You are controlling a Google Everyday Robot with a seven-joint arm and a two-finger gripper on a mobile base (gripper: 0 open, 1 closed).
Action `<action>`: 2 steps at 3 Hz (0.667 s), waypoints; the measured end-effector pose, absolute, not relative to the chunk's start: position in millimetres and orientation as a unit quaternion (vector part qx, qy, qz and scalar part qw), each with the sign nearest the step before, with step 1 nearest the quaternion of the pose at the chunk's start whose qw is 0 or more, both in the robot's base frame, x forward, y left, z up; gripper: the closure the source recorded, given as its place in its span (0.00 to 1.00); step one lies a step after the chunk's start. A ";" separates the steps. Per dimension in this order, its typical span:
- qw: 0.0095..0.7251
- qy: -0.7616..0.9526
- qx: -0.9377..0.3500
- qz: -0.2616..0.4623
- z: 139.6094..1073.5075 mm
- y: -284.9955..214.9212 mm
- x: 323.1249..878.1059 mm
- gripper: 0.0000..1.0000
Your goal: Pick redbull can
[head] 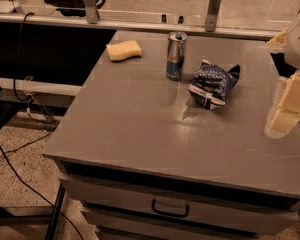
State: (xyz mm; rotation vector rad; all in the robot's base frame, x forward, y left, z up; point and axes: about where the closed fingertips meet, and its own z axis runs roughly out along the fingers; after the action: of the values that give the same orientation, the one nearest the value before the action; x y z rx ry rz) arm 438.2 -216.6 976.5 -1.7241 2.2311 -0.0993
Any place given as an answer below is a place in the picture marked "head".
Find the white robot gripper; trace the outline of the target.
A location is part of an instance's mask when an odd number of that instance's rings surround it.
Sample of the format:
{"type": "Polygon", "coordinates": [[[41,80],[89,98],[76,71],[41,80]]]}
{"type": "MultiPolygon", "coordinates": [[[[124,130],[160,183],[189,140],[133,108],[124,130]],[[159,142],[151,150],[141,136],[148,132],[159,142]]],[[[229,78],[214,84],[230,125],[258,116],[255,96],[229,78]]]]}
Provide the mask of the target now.
{"type": "Polygon", "coordinates": [[[275,86],[264,133],[279,139],[289,134],[300,121],[300,12],[266,45],[271,54],[283,54],[287,64],[299,69],[289,78],[280,76],[275,86]]]}

